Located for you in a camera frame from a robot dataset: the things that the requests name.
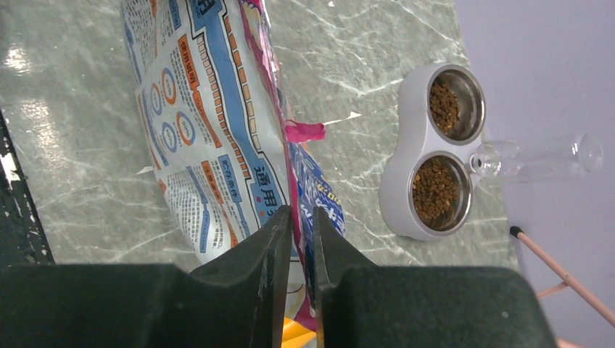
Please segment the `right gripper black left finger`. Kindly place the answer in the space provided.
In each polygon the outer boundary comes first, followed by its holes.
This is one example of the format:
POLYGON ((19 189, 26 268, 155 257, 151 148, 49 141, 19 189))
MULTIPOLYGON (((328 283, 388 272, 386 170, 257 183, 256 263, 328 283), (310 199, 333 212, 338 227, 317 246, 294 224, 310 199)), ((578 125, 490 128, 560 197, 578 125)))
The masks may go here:
POLYGON ((279 347, 292 213, 190 273, 171 264, 1 272, 3 347, 279 347))

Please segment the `yellow plastic scoop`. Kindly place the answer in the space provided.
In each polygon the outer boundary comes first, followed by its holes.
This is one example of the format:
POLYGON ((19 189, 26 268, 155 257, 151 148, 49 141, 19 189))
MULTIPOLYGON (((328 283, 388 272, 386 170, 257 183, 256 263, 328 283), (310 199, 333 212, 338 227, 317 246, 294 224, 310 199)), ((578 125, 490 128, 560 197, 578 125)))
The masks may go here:
POLYGON ((284 318, 281 348, 306 347, 316 339, 316 332, 307 329, 298 322, 284 318))

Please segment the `colourful pet food bag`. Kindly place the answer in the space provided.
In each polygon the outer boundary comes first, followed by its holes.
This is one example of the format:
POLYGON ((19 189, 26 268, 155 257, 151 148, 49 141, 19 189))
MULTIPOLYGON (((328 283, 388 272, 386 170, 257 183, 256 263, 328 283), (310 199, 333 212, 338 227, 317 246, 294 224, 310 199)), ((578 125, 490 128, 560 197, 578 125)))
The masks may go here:
POLYGON ((201 263, 292 209, 285 315, 315 330, 313 211, 344 233, 342 206, 305 148, 263 1, 122 1, 120 16, 154 176, 201 263))

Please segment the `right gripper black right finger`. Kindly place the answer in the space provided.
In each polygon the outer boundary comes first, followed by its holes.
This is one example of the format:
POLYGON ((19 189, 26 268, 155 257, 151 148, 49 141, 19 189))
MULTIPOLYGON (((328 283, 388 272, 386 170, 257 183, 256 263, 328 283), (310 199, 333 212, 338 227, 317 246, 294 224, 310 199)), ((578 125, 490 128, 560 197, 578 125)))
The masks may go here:
POLYGON ((554 347, 529 283, 498 267, 380 266, 314 211, 320 347, 554 347))

